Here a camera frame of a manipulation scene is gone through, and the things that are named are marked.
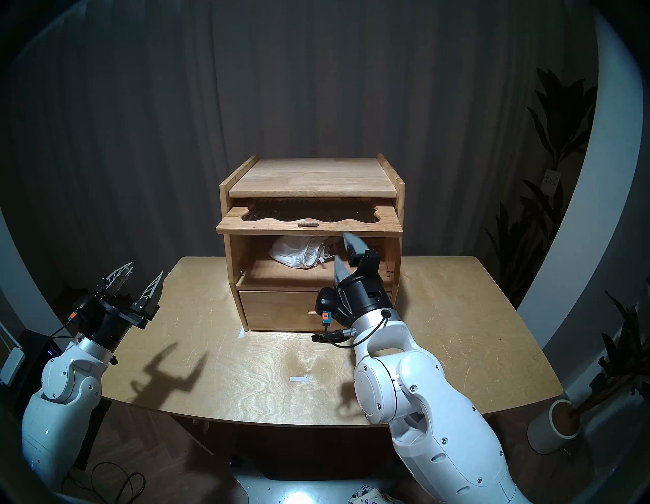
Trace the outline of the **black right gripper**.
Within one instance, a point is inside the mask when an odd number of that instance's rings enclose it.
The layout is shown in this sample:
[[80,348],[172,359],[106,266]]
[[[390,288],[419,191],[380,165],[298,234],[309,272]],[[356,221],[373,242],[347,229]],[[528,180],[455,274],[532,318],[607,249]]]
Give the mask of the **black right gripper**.
[[371,311],[392,310],[393,304],[378,272],[379,253],[351,232],[344,233],[344,244],[348,263],[357,270],[351,273],[340,255],[334,257],[335,320],[348,328]]

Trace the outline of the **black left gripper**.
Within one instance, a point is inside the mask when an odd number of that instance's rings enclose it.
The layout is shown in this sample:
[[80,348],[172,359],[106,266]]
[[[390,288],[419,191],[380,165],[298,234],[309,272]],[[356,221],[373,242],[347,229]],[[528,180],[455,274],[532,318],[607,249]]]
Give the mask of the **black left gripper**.
[[164,271],[145,288],[141,297],[128,308],[121,306],[117,296],[131,275],[134,262],[117,268],[104,278],[104,293],[87,294],[73,304],[78,331],[109,352],[114,352],[127,331],[132,327],[144,329],[155,317],[159,305],[151,299]]

